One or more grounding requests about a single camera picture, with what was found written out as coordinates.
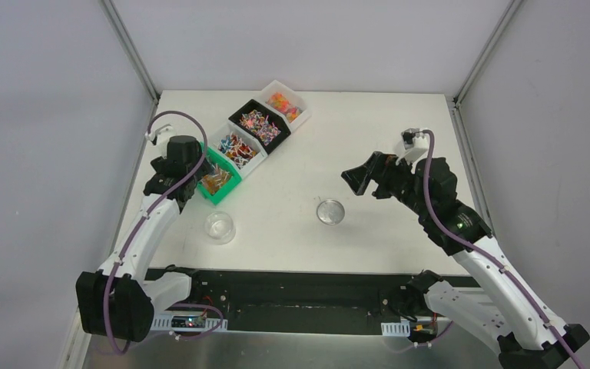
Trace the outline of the clear plastic jar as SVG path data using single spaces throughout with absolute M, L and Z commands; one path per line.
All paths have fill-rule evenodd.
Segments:
M 213 212 L 205 218 L 204 231 L 214 244 L 228 244 L 236 235 L 236 227 L 232 217 L 222 211 Z

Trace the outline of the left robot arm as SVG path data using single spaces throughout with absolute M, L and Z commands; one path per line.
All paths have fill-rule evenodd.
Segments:
M 95 272 L 84 271 L 77 279 L 78 311 L 88 334 L 140 342 L 157 313 L 175 303 L 186 311 L 203 303 L 204 291 L 189 277 L 168 272 L 145 280 L 166 232 L 211 170 L 203 145 L 192 136 L 176 135 L 164 147 L 164 155 L 151 161 L 154 175 L 124 240 Z

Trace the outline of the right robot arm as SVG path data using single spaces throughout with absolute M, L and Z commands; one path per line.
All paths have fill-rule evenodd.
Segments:
M 412 165 L 376 151 L 341 176 L 356 195 L 375 182 L 375 198 L 395 198 L 413 211 L 429 239 L 460 264 L 492 302 L 483 307 L 446 278 L 424 271 L 405 286 L 405 316 L 434 312 L 449 318 L 491 349 L 504 368 L 557 368 L 589 341 L 582 325 L 565 322 L 538 297 L 483 219 L 457 198 L 457 178 L 445 158 Z

